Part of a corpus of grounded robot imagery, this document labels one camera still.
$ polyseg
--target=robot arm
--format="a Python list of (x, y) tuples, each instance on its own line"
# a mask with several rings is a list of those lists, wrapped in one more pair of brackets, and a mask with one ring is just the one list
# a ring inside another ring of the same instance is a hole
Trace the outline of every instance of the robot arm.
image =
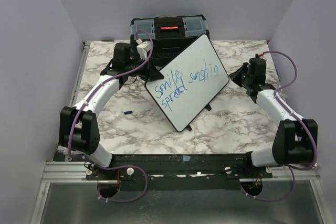
[(251, 99), (262, 107), (278, 126), (273, 146), (247, 153), (247, 166), (262, 167), (312, 162), (314, 157), (312, 143), (296, 118), (306, 125), (315, 143), (317, 143), (317, 123), (314, 120), (304, 119), (294, 112), (280, 97), (275, 98), (275, 88), (265, 83), (266, 61), (256, 55), (249, 63), (244, 63), (236, 72), (230, 74), (230, 78), (240, 87), (244, 87)]
[(114, 156), (99, 144), (97, 117), (109, 99), (118, 92), (129, 76), (140, 76), (145, 81), (163, 79), (151, 59), (147, 60), (150, 43), (139, 41), (139, 57), (131, 58), (132, 48), (129, 44), (118, 43), (114, 49), (113, 59), (101, 72), (97, 84), (74, 107), (64, 107), (60, 115), (59, 144), (67, 147), (71, 127), (79, 113), (71, 138), (71, 150), (78, 151), (86, 158), (102, 167), (112, 167)]

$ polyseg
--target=whiteboard black frame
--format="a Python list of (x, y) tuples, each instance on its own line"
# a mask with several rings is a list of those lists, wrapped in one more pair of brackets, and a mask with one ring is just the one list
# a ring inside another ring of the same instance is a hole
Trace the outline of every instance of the whiteboard black frame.
[[(226, 69), (225, 69), (225, 67), (224, 67), (224, 65), (223, 65), (223, 63), (222, 63), (220, 57), (218, 56), (218, 53), (217, 53), (216, 49), (214, 48), (214, 45), (212, 44), (212, 42), (211, 42), (211, 40), (209, 39), (209, 37), (208, 37), (206, 34), (201, 34), (200, 36), (198, 36), (197, 39), (195, 39), (195, 41), (197, 41), (197, 40), (198, 40), (200, 37), (202, 37), (203, 35), (206, 36), (206, 37), (208, 38), (208, 40), (210, 41), (210, 44), (211, 44), (212, 48), (214, 49), (214, 51), (215, 51), (215, 53), (216, 53), (216, 56), (218, 57), (218, 59), (219, 59), (219, 61), (220, 61), (220, 64), (222, 65), (222, 67), (223, 67), (225, 73), (227, 74), (227, 71), (226, 71)], [(182, 52), (180, 52), (180, 54), (183, 53), (185, 50), (187, 50), (189, 46), (187, 46)], [(168, 66), (172, 61), (174, 61), (179, 55), (177, 55), (174, 59), (172, 59), (172, 60), (169, 61), (165, 66), (163, 66), (163, 67), (160, 69), (160, 71), (161, 71), (162, 69), (164, 69), (166, 66)], [(227, 74), (227, 76), (228, 76), (228, 81), (227, 81), (227, 83), (225, 83), (225, 84), (223, 85), (223, 87), (219, 90), (219, 92), (216, 93), (216, 94), (214, 95), (214, 97), (212, 97), (211, 100), (210, 100), (206, 105), (210, 104), (210, 103), (212, 102), (212, 100), (213, 100), (213, 99), (214, 99), (214, 98), (215, 98), (215, 97), (216, 97), (216, 96), (223, 90), (223, 88), (225, 88), (225, 86), (228, 85), (228, 83), (230, 82), (230, 77), (229, 77), (228, 74)], [(168, 119), (168, 121), (170, 122), (170, 124), (174, 127), (174, 129), (175, 129), (177, 132), (183, 132), (183, 131), (188, 127), (188, 125), (190, 125), (191, 122), (194, 121), (195, 118), (196, 118), (196, 117), (197, 117), (197, 116), (198, 116), (198, 115), (205, 109), (205, 107), (202, 108), (202, 109), (195, 115), (195, 117), (194, 117), (194, 118), (187, 124), (187, 126), (186, 126), (184, 129), (182, 129), (181, 131), (179, 131), (179, 130), (174, 126), (174, 124), (173, 124), (172, 121), (169, 119), (169, 117), (166, 115), (166, 113), (164, 113), (163, 109), (160, 107), (160, 105), (158, 104), (158, 102), (156, 101), (156, 99), (152, 96), (151, 92), (147, 89), (147, 82), (148, 82), (148, 81), (145, 82), (145, 88), (146, 88), (147, 92), (149, 93), (149, 95), (152, 97), (152, 99), (154, 100), (154, 102), (156, 103), (156, 105), (160, 108), (160, 110), (163, 112), (163, 114), (165, 115), (165, 117)]]

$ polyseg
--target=marble surface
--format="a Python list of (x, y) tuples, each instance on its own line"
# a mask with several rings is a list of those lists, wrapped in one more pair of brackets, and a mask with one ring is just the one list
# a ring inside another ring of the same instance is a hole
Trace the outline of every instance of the marble surface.
[[(100, 71), (113, 57), (117, 42), (92, 42), (77, 101), (97, 83)], [(267, 51), (266, 41), (212, 41), (228, 73), (237, 70), (255, 53)], [(279, 86), (270, 54), (268, 83)], [(232, 81), (191, 123), (191, 132), (175, 131), (144, 87), (144, 81), (123, 86), (98, 117), (100, 143), (115, 154), (245, 153), (272, 145), (277, 127), (266, 112)], [(124, 115), (123, 111), (133, 111)]]

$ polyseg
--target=cable clip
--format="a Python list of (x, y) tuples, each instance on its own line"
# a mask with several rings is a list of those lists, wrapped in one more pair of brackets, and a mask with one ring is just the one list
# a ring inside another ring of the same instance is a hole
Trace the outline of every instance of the cable clip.
[(278, 92), (276, 94), (274, 94), (274, 98), (280, 98), (281, 99)]
[(102, 87), (104, 87), (104, 83), (103, 83), (102, 80), (99, 80), (98, 82), (99, 82), (99, 84), (100, 84)]
[(142, 39), (140, 39), (140, 38), (137, 39), (137, 40), (136, 40), (136, 43), (138, 43), (138, 45), (140, 45), (140, 44), (142, 43)]

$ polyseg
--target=screw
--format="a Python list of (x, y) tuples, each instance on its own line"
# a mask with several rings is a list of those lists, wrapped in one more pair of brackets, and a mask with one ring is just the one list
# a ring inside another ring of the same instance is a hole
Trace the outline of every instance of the screw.
[(133, 175), (133, 173), (134, 173), (134, 169), (131, 168), (131, 167), (129, 167), (129, 168), (127, 169), (127, 174), (128, 174), (129, 176), (131, 176), (131, 175)]
[(92, 174), (92, 171), (89, 170), (89, 169), (86, 169), (85, 174), (88, 175), (88, 176), (90, 176)]
[(225, 173), (226, 173), (227, 175), (229, 175), (229, 174), (232, 173), (231, 167), (229, 167), (229, 166), (226, 166), (226, 167), (224, 168), (224, 170), (225, 170)]
[(272, 168), (269, 167), (269, 166), (267, 166), (267, 167), (266, 167), (266, 172), (267, 172), (267, 173), (272, 173)]

